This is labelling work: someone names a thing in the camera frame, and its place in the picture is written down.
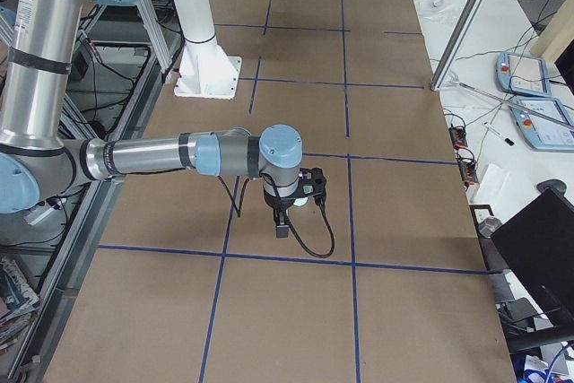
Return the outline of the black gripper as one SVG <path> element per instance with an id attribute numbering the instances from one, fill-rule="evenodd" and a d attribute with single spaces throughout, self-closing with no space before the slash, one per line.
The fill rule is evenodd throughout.
<path id="1" fill-rule="evenodd" d="M 277 238 L 288 238 L 290 232 L 290 220 L 287 211 L 298 199 L 294 194 L 290 196 L 274 196 L 264 191 L 265 202 L 274 210 L 274 223 Z"/>

